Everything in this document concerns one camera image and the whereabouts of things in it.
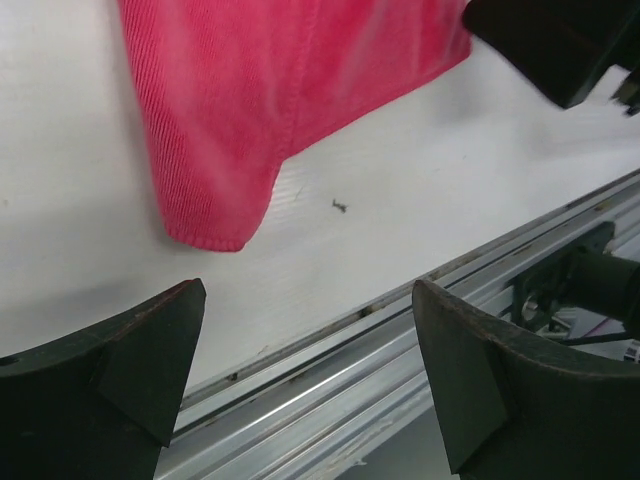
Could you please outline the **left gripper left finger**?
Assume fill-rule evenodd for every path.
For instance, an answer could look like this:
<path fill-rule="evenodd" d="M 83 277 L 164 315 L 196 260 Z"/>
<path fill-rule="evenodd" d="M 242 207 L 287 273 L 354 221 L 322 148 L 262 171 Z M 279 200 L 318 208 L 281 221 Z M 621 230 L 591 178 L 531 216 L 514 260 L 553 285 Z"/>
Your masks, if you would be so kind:
<path fill-rule="evenodd" d="M 170 444 L 206 290 L 183 281 L 1 360 L 4 479 L 151 479 Z"/>

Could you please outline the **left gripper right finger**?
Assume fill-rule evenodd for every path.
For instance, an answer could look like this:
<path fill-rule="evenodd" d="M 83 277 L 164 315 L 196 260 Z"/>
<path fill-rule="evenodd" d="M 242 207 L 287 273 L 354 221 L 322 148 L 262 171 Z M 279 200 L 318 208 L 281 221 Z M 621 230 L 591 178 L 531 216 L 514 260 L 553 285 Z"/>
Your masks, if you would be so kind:
<path fill-rule="evenodd" d="M 425 281 L 421 356 L 452 473 L 463 479 L 635 479 L 639 367 L 562 346 Z"/>

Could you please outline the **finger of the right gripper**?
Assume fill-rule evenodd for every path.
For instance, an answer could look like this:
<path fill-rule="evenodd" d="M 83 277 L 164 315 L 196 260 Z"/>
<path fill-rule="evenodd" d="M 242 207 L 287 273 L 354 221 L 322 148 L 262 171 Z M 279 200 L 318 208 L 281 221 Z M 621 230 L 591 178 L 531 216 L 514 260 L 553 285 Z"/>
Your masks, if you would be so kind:
<path fill-rule="evenodd" d="M 635 0 L 471 1 L 462 22 L 562 109 L 582 103 L 613 66 L 628 76 L 612 99 L 639 107 Z"/>

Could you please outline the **pink towel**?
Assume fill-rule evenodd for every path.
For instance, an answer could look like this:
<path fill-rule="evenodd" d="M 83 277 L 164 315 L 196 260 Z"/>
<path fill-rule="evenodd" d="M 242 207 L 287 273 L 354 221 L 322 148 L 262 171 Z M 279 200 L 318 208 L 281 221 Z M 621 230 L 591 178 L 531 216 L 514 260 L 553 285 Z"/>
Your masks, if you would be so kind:
<path fill-rule="evenodd" d="M 122 1 L 168 235 L 237 252 L 283 162 L 464 61 L 461 1 Z"/>

